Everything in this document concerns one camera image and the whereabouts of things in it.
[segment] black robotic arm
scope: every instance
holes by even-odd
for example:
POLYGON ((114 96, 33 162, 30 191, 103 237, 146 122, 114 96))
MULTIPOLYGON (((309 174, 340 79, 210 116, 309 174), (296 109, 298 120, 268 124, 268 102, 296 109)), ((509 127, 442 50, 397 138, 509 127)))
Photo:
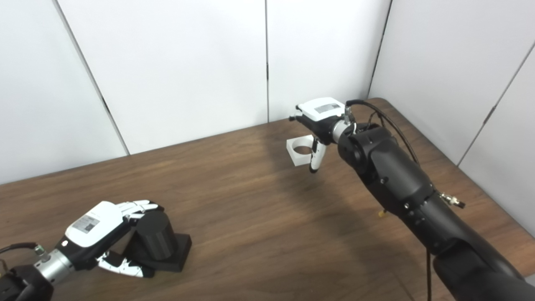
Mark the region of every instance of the black robotic arm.
POLYGON ((344 114, 333 109, 332 115, 313 122, 319 119, 315 108, 328 107, 329 102, 333 103, 331 107, 340 105, 334 99, 323 100, 326 103, 313 100, 312 106, 299 105, 290 120, 304 124, 325 145, 338 144, 340 157, 355 170, 385 211, 399 217, 435 255, 433 267, 456 300, 535 300, 535 287, 527 284, 515 267, 464 223, 446 202, 460 207, 464 204, 438 192, 387 128, 355 123, 348 116, 353 104, 371 107, 379 117, 388 119, 383 112, 364 101, 348 101, 344 114))

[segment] cable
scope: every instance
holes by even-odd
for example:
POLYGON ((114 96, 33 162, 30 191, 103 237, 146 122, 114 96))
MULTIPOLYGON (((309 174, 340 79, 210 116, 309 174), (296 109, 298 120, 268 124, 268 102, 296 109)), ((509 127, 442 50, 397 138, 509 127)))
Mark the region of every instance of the cable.
MULTIPOLYGON (((346 102, 346 106, 348 106, 348 107, 350 107, 350 106, 352 106, 354 104, 359 104, 359 105, 362 105, 362 106, 366 106, 366 107, 371 108, 372 110, 374 110, 374 113, 372 113, 370 115, 370 119, 368 120, 368 127, 369 127, 369 125, 371 123, 371 119, 372 119, 372 117, 374 116, 375 113, 377 113, 377 115, 379 116, 379 119, 381 119, 381 124, 383 125, 383 127, 385 126, 385 124, 383 122, 383 118, 384 118, 386 120, 386 122, 388 122, 390 124, 390 126, 394 128, 396 133, 398 133, 398 135, 401 137, 401 140, 403 140, 403 143, 405 144, 405 146, 409 150, 409 153, 410 153, 410 156, 412 157, 412 160, 417 165, 420 165, 420 162, 418 161, 418 158, 416 157, 416 153, 414 152, 414 149, 410 145, 409 140, 407 139, 407 137, 405 137, 403 132, 401 132, 401 129, 392 121, 392 119, 390 119, 390 117, 388 117, 384 112, 382 112, 379 108, 377 108, 373 104, 367 103, 367 102, 365 102, 363 100, 354 99, 354 100, 348 100, 346 102)), ((429 249, 425 250, 425 263, 426 263, 426 273, 427 273, 427 301, 431 301, 431 299, 432 299, 431 253, 429 252, 429 249)))
POLYGON ((432 289, 431 289, 431 252, 429 249, 425 250, 425 263, 426 263, 426 272, 427 272, 427 301, 431 301, 432 298, 432 289))
POLYGON ((4 253, 4 252, 7 252, 7 251, 10 251, 10 250, 15 250, 15 249, 34 249, 35 247, 37 247, 37 244, 36 243, 18 243, 18 244, 12 244, 12 245, 9 245, 7 247, 3 247, 0 249, 0 254, 4 253))

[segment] black cylindrical object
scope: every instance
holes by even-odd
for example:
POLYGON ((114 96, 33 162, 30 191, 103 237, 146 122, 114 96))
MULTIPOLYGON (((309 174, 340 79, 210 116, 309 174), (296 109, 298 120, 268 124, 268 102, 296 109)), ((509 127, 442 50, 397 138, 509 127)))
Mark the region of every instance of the black cylindrical object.
POLYGON ((167 259, 177 251, 178 242, 169 218, 164 212, 146 213, 137 223, 136 229, 154 260, 167 259))

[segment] wood grain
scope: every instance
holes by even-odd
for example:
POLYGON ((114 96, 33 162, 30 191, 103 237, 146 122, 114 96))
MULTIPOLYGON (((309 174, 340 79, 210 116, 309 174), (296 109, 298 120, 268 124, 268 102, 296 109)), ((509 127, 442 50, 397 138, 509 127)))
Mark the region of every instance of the wood grain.
MULTIPOLYGON (((399 124, 436 186, 468 203, 457 213, 534 273, 535 240, 386 101, 371 102, 399 124)), ((354 113, 367 120, 370 111, 354 113)), ((52 248, 99 201, 150 199, 192 236, 185 270, 153 279, 78 272, 54 300, 425 300, 423 247, 397 218, 377 217, 334 146, 317 174, 294 167, 286 139, 305 134, 279 121, 0 186, 0 246, 52 248)), ((29 251, 3 257, 35 260, 29 251)), ((435 275, 433 290, 434 300, 452 300, 435 275)))

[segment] robotic hand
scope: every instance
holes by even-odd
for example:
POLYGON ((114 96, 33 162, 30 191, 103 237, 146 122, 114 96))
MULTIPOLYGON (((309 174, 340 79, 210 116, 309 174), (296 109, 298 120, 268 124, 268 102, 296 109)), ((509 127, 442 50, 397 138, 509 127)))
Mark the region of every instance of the robotic hand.
POLYGON ((434 269, 458 301, 526 301, 535 299, 535 287, 483 237, 464 223, 448 205, 464 207, 455 197, 438 192, 417 164, 414 151, 399 128, 375 106, 361 101, 346 105, 328 97, 299 104, 290 121, 297 120, 316 136, 310 171, 319 168, 325 147, 338 145, 338 154, 366 188, 396 215, 435 255, 434 269), (390 131, 378 124, 356 123, 350 106, 372 108, 398 132, 411 155, 390 131))
POLYGON ((50 300, 54 286, 70 273, 97 265, 115 273, 152 277, 154 271, 109 248, 125 236, 148 210, 163 210, 148 200, 113 204, 102 201, 72 223, 50 253, 33 265, 17 266, 0 277, 0 300, 50 300))
POLYGON ((316 173, 322 163, 327 145, 337 143, 338 137, 352 124, 349 107, 331 98, 324 97, 298 104, 297 112, 289 120, 297 120, 314 133, 310 172, 316 173))

